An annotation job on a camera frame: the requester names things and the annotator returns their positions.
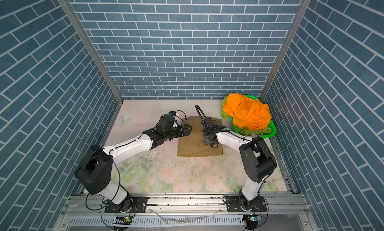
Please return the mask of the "tan drawstring shorts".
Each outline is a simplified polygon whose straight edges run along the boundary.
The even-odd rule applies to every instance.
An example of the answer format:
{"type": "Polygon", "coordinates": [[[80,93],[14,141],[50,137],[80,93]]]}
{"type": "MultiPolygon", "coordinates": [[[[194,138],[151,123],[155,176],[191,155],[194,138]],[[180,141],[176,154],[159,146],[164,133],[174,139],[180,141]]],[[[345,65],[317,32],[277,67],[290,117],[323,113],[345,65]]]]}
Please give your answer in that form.
{"type": "Polygon", "coordinates": [[[208,157],[223,155],[221,144],[217,148],[205,144],[203,126],[198,116],[188,117],[186,124],[190,125],[192,130],[189,136],[179,138],[178,156],[208,157]]]}

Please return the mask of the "orange shorts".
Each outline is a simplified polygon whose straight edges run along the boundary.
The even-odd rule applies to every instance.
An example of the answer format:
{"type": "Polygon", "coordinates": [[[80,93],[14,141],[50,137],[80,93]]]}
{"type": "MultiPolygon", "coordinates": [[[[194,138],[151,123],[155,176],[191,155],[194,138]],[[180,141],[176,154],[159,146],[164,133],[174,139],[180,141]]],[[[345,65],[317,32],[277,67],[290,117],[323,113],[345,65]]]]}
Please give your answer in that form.
{"type": "Polygon", "coordinates": [[[230,116],[235,126],[249,130],[263,130],[272,119],[267,104],[238,93],[231,93],[225,98],[222,111],[223,118],[230,116]]]}

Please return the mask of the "green perforated plastic basket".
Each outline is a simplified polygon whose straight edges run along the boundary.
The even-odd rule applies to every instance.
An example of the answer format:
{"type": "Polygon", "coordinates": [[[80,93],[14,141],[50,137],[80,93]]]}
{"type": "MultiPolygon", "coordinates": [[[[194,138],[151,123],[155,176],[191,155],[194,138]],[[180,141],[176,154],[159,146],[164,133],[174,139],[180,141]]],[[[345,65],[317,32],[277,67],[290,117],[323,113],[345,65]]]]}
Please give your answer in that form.
{"type": "Polygon", "coordinates": [[[221,104],[221,117],[229,118],[239,135],[267,138],[277,132],[269,106],[252,95],[231,93],[226,96],[221,104]]]}

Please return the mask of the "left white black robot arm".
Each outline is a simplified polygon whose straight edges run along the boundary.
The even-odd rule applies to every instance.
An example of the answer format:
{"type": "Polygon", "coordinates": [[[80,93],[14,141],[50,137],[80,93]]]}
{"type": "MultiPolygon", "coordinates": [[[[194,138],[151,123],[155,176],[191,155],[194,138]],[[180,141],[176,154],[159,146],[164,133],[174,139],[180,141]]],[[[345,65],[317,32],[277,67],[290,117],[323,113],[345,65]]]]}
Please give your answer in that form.
{"type": "Polygon", "coordinates": [[[91,146],[75,170],[75,177],[89,194],[100,195],[127,211],[132,203],[131,195],[111,180],[113,167],[129,157],[162,145],[166,140],[189,136],[192,129],[186,123],[178,124],[174,115],[164,114],[155,127],[131,140],[105,147],[91,146]]]}

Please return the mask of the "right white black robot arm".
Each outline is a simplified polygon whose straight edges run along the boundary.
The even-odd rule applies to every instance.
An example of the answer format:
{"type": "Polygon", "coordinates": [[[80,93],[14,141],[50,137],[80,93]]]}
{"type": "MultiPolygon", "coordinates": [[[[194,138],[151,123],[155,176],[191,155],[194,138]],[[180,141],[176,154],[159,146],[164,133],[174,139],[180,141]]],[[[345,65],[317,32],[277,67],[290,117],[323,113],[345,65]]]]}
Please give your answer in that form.
{"type": "Polygon", "coordinates": [[[202,120],[203,132],[210,146],[223,144],[238,151],[242,158],[247,180],[240,190],[241,207],[248,211],[256,205],[265,180],[277,168],[277,161],[261,137],[249,138],[218,126],[209,117],[202,120]]]}

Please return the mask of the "light green garment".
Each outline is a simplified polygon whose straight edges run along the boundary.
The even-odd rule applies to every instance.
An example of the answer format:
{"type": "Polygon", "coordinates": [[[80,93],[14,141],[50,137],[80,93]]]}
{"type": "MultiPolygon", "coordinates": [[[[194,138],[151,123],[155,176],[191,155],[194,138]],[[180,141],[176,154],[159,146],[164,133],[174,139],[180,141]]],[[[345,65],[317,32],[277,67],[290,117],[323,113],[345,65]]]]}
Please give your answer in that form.
{"type": "MultiPolygon", "coordinates": [[[[227,97],[225,97],[222,100],[222,104],[221,104],[221,117],[224,118],[224,119],[227,119],[229,117],[231,119],[231,121],[233,121],[232,117],[224,112],[224,105],[225,105],[226,101],[227,101],[227,97]]],[[[270,124],[265,129],[262,129],[262,130],[250,130],[247,127],[239,128],[239,127],[237,127],[234,124],[233,124],[233,127],[234,127],[234,130],[235,130],[235,132],[237,134],[240,134],[240,135],[243,135],[243,136],[249,136],[249,137],[270,135],[270,134],[273,133],[273,131],[276,130],[275,128],[272,128],[272,121],[270,122],[270,124]]]]}

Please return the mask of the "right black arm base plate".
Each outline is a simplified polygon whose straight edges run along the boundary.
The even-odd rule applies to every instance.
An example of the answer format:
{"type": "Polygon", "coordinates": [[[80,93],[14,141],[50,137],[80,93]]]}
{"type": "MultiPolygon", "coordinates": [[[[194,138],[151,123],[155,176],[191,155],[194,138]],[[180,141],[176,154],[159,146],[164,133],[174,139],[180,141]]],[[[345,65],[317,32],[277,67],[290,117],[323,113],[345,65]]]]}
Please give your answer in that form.
{"type": "Polygon", "coordinates": [[[223,196],[222,200],[229,213],[266,212],[268,210],[263,196],[258,196],[251,201],[243,196],[223,196]]]}

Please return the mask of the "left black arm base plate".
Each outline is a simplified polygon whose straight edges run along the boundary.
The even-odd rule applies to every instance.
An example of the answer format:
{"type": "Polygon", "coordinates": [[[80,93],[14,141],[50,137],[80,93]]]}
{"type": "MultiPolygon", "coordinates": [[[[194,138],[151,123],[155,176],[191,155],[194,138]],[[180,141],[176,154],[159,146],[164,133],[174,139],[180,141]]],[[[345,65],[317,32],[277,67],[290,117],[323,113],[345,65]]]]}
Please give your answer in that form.
{"type": "Polygon", "coordinates": [[[122,203],[116,205],[110,203],[105,207],[106,214],[145,213],[148,197],[128,197],[122,203]]]}

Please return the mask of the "aluminium front rail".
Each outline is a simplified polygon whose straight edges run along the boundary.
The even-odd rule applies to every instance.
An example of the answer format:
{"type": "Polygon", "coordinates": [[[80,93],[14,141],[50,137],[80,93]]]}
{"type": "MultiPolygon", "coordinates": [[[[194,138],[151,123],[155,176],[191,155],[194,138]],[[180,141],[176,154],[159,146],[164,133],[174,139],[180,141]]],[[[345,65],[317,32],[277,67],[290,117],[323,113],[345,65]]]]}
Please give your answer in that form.
{"type": "MultiPolygon", "coordinates": [[[[224,194],[133,194],[133,197],[147,197],[146,212],[144,215],[158,213],[160,215],[212,215],[216,211],[219,214],[226,214],[227,208],[223,202],[224,194]]],[[[269,214],[292,214],[307,215],[310,209],[304,196],[289,192],[264,192],[261,196],[265,197],[269,203],[269,214]]],[[[95,216],[102,202],[101,196],[71,196],[67,201],[62,215],[67,216],[95,216]]]]}

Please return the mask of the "right aluminium corner post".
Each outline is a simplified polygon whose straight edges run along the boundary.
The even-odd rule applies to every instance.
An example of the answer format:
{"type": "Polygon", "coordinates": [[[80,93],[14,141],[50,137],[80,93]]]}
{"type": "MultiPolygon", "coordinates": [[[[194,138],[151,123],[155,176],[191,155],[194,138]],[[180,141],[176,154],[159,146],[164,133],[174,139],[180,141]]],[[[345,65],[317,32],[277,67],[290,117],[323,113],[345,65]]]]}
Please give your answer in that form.
{"type": "Polygon", "coordinates": [[[267,94],[272,86],[272,83],[276,77],[276,75],[278,74],[278,71],[279,71],[279,68],[287,54],[287,51],[290,47],[290,44],[292,43],[293,41],[293,38],[295,37],[295,34],[300,26],[300,23],[302,22],[303,20],[303,17],[306,13],[306,10],[308,9],[309,7],[309,4],[312,0],[301,0],[300,2],[300,5],[299,5],[299,8],[298,8],[298,11],[297,13],[295,14],[294,18],[293,18],[293,21],[292,21],[292,24],[287,32],[287,36],[279,50],[279,54],[274,62],[274,65],[273,67],[271,68],[271,71],[270,71],[270,74],[266,80],[266,83],[265,83],[265,86],[263,87],[262,89],[262,92],[259,96],[259,100],[261,102],[264,102],[266,97],[267,97],[267,94]]]}

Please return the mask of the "aluminium corner post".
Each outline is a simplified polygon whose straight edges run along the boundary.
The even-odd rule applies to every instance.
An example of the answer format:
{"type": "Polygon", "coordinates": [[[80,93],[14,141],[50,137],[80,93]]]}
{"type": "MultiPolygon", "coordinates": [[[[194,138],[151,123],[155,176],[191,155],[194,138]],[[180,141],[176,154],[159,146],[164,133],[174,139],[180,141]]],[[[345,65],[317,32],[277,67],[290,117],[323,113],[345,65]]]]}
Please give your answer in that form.
{"type": "Polygon", "coordinates": [[[103,61],[101,60],[99,54],[97,53],[91,39],[89,38],[85,28],[83,27],[81,21],[79,20],[74,8],[72,7],[69,0],[57,0],[60,4],[61,8],[63,9],[64,13],[68,17],[70,23],[72,24],[73,28],[75,29],[76,33],[80,37],[80,40],[88,50],[92,60],[96,64],[97,68],[99,69],[100,73],[106,80],[109,88],[111,89],[112,93],[114,94],[116,100],[119,104],[122,104],[124,99],[122,98],[121,94],[119,93],[116,85],[114,84],[110,74],[108,73],[103,61]]]}
{"type": "Polygon", "coordinates": [[[259,96],[259,100],[261,102],[264,102],[266,97],[267,97],[267,94],[272,86],[272,83],[276,77],[276,75],[278,74],[278,71],[279,71],[279,68],[287,54],[287,51],[290,47],[290,44],[292,43],[293,41],[293,38],[295,37],[295,34],[300,26],[300,23],[302,22],[303,20],[303,17],[306,13],[306,10],[308,9],[309,7],[309,4],[312,0],[301,0],[300,2],[300,5],[299,5],[299,8],[298,8],[298,11],[297,13],[295,14],[294,18],[293,18],[293,21],[292,21],[292,24],[287,32],[287,36],[279,50],[279,54],[274,62],[274,65],[273,67],[271,68],[271,71],[270,71],[270,74],[266,80],[266,83],[265,83],[265,86],[263,87],[262,89],[262,92],[259,96]]]}

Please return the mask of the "left aluminium corner post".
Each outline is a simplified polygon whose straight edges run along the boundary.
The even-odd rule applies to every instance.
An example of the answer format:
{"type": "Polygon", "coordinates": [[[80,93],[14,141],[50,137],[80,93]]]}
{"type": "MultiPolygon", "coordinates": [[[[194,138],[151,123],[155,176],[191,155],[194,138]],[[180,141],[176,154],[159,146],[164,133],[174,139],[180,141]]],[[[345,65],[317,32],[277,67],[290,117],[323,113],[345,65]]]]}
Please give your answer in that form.
{"type": "Polygon", "coordinates": [[[72,7],[69,0],[57,0],[60,4],[61,8],[63,9],[64,13],[68,17],[70,23],[72,24],[73,28],[75,29],[76,33],[80,37],[80,40],[88,50],[92,60],[96,64],[97,68],[99,69],[100,73],[106,80],[109,88],[111,89],[112,93],[114,94],[116,100],[119,104],[122,104],[124,99],[122,98],[121,94],[119,93],[116,85],[114,84],[110,74],[108,73],[103,61],[101,60],[99,54],[97,53],[91,39],[89,38],[85,28],[83,27],[81,21],[79,20],[74,8],[72,7]]]}

